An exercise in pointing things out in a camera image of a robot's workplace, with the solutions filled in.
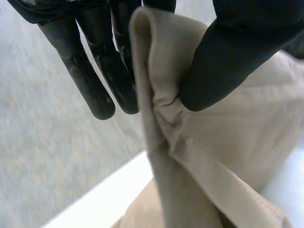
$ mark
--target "black robotic finger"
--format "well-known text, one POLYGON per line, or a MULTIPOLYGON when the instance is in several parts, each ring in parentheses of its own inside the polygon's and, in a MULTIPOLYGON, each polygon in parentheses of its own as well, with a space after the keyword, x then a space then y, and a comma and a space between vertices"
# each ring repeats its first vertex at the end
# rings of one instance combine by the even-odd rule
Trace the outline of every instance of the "black robotic finger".
POLYGON ((110 7, 100 5, 85 9, 77 13, 76 19, 118 104, 127 114, 138 113, 134 78, 113 43, 110 7))
POLYGON ((143 5, 174 13, 176 0, 143 0, 143 5))
POLYGON ((141 5, 142 1, 139 0, 114 0, 110 3, 117 48, 123 63, 132 77, 134 77, 134 73, 129 35, 129 21, 132 13, 141 5))
POLYGON ((38 26, 57 50, 92 114, 100 120, 112 117, 115 105, 87 58, 75 18, 61 17, 38 26))

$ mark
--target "fabric fold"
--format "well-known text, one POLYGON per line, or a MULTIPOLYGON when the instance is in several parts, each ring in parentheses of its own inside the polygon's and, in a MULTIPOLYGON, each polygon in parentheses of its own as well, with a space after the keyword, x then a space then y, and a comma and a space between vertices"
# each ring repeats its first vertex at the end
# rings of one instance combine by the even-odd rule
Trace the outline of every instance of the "fabric fold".
POLYGON ((165 227, 291 228, 258 191, 304 124, 304 67, 279 52, 228 97, 201 112, 177 97, 208 26, 140 8, 130 35, 142 127, 165 227))

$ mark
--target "stitching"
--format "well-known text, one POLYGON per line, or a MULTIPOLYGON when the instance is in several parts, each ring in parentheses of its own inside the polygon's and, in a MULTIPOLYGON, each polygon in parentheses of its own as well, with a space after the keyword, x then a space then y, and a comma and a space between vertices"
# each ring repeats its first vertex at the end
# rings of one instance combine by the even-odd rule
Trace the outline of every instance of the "stitching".
MULTIPOLYGON (((193 142, 193 144, 199 148, 199 146, 196 144, 196 142, 193 140, 192 137, 189 137, 188 134, 186 134, 186 137, 188 137, 189 139, 191 139, 191 141, 193 142)), ((247 193, 249 193, 251 196, 253 196, 256 200, 258 200, 263 206, 265 206, 266 208, 268 208, 275 216, 277 219, 281 220, 281 216, 278 215, 277 212, 275 212, 269 205, 265 204, 261 198, 255 194, 253 194, 251 191, 249 191, 247 188, 245 188, 243 185, 241 185, 239 182, 237 182, 237 180, 235 178, 233 178, 233 181, 240 186, 243 190, 245 190, 247 193)))

